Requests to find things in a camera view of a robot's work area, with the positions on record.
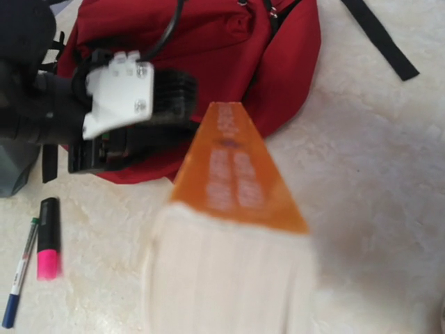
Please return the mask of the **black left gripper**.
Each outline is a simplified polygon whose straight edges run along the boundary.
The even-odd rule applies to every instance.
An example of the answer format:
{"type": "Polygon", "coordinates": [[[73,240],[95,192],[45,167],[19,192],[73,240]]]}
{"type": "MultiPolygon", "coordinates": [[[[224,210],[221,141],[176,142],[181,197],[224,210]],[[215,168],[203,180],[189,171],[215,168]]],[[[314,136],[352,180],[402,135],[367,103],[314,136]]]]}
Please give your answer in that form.
{"type": "Polygon", "coordinates": [[[198,123],[131,126],[106,132],[68,148],[69,173],[119,171],[155,153],[173,149],[194,137],[198,123]]]}

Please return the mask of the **dark red student backpack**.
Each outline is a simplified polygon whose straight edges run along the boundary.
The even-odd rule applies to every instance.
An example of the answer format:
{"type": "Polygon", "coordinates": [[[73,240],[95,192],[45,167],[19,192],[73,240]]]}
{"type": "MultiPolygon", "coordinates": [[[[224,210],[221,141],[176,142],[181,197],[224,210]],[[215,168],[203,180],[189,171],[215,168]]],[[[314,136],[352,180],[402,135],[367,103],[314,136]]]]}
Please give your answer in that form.
{"type": "MultiPolygon", "coordinates": [[[[57,73],[72,77],[97,49],[146,52],[175,7],[175,1],[83,1],[57,73]]],[[[305,103],[320,48],[314,0],[187,1],[172,39],[152,62],[197,79],[194,121],[212,102],[242,102],[259,133],[269,136],[305,103]]]]}

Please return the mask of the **orange treehouse paperback book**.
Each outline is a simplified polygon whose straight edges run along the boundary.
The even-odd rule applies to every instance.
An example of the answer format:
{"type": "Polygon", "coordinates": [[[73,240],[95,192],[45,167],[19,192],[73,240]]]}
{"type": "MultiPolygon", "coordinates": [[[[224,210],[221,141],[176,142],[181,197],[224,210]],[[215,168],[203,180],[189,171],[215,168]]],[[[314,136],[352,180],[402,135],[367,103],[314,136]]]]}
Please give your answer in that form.
{"type": "Polygon", "coordinates": [[[310,333],[309,226],[242,104],[209,105],[147,236],[146,333],[310,333]]]}

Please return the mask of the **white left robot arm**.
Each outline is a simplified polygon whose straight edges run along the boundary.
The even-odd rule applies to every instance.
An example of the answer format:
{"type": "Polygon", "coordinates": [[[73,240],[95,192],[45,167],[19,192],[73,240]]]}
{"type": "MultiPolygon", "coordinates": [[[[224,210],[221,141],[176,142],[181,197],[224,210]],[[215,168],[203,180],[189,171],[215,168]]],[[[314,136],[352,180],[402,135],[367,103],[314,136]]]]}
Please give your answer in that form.
{"type": "Polygon", "coordinates": [[[71,174],[118,171],[194,137],[197,81],[151,58],[169,40],[184,4],[146,54],[96,49],[74,75],[45,63],[56,19],[50,1],[1,2],[1,137],[43,147],[42,177],[57,176],[57,148],[71,174]]]}

